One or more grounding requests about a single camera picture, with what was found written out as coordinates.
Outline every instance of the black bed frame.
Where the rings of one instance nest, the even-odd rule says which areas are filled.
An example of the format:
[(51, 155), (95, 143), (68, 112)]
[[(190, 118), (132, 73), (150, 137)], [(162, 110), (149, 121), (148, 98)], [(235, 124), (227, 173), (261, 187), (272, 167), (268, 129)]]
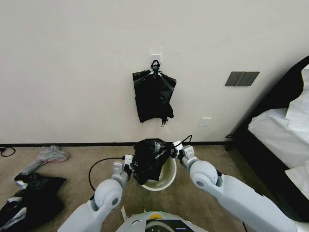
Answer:
[(301, 70), (309, 56), (294, 65), (234, 133), (234, 144), (291, 219), (309, 222), (309, 200), (285, 174), (289, 168), (248, 131), (253, 117), (269, 109), (288, 108), (303, 91)]

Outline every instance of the display screen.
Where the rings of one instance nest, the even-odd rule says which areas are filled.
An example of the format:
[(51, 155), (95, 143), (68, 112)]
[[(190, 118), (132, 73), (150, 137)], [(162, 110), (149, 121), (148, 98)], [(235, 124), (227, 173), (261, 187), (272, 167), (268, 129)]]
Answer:
[(194, 232), (181, 220), (147, 220), (145, 232)]

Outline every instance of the white wall outlet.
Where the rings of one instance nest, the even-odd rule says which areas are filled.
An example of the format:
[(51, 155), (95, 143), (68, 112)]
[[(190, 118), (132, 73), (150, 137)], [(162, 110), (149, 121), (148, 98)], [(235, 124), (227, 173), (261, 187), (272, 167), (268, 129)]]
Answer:
[(211, 121), (211, 118), (201, 118), (199, 126), (208, 126)]

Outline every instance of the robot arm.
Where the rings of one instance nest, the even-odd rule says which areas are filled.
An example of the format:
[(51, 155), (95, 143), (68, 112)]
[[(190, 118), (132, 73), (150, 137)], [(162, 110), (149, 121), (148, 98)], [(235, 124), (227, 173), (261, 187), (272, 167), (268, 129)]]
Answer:
[(58, 232), (100, 232), (105, 218), (121, 201), (122, 191), (130, 179), (131, 161), (132, 155), (126, 155), (124, 163), (114, 162), (112, 177), (99, 184), (94, 195), (71, 214)]
[(240, 180), (218, 172), (194, 155), (193, 147), (180, 147), (178, 158), (194, 185), (217, 198), (220, 205), (257, 232), (296, 232), (296, 224), (267, 197)]

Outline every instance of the white bucket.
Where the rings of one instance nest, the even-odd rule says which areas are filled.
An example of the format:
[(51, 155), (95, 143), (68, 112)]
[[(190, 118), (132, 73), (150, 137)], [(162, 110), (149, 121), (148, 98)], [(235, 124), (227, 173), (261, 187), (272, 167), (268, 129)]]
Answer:
[(169, 157), (162, 167), (159, 181), (147, 180), (142, 186), (150, 191), (161, 191), (166, 189), (173, 183), (176, 171), (176, 161), (172, 157)]

